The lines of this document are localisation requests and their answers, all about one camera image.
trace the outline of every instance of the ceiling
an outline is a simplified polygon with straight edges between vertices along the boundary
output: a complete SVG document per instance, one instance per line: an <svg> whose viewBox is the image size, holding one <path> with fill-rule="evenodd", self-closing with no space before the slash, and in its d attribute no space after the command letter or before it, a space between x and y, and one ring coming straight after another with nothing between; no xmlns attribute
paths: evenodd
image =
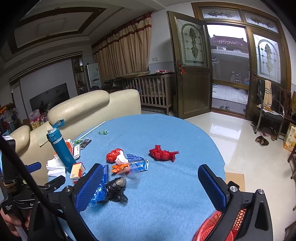
<svg viewBox="0 0 296 241"><path fill-rule="evenodd" d="M41 0L9 34L0 50L0 67L8 71L25 58L79 43L92 45L129 20L182 0L157 1Z"/></svg>

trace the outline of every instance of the red tiled roof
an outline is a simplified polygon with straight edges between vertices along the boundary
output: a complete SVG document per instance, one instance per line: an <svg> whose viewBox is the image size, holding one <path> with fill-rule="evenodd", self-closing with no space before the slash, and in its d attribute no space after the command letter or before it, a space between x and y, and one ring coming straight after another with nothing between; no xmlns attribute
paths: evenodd
<svg viewBox="0 0 296 241"><path fill-rule="evenodd" d="M224 37L224 36L213 36L212 42L215 46L238 46L241 48L248 48L248 43L244 41L242 38L233 38L233 37Z"/></svg>

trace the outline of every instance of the human hand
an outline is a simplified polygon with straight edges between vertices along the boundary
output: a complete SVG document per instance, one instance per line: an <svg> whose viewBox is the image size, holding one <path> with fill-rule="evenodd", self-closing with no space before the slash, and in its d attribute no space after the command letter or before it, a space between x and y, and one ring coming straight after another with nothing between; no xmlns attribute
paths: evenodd
<svg viewBox="0 0 296 241"><path fill-rule="evenodd" d="M21 226L22 225L21 221L11 213L4 214L3 209L1 209L0 214L1 214L2 218L3 218L3 220L5 221L7 227L9 228L9 230L15 236L19 237L20 235L18 234L17 230L15 229L15 225ZM30 217L31 217L31 210L28 212L28 217L27 217L27 220L25 222L26 228L29 227Z"/></svg>

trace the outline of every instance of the wooden door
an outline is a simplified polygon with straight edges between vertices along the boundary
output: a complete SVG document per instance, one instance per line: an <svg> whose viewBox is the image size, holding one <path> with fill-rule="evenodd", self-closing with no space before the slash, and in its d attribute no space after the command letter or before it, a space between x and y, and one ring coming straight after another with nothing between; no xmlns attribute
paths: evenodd
<svg viewBox="0 0 296 241"><path fill-rule="evenodd" d="M177 79L178 116L185 119L211 111L212 63L207 24L167 11Z"/></svg>
<svg viewBox="0 0 296 241"><path fill-rule="evenodd" d="M251 69L249 103L246 113L248 120L258 120L257 110L258 81L270 80L277 87L286 88L287 66L282 39L270 32L257 28L247 28L250 49Z"/></svg>

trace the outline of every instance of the red mesh basket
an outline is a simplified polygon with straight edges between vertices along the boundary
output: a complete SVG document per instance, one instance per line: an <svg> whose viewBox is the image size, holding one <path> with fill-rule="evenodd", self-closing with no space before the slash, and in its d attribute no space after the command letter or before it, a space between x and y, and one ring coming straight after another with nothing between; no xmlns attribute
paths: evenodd
<svg viewBox="0 0 296 241"><path fill-rule="evenodd" d="M245 214L245 209L240 210L240 212L237 215L237 218L233 224L233 227L228 234L225 241L233 241L237 231L239 230L239 227L242 223L242 219ZM206 237L210 234L218 220L220 219L222 215L222 212L216 211L210 218L206 219L204 223L201 225L201 227L198 229L198 231L195 233L192 241L204 241Z"/></svg>

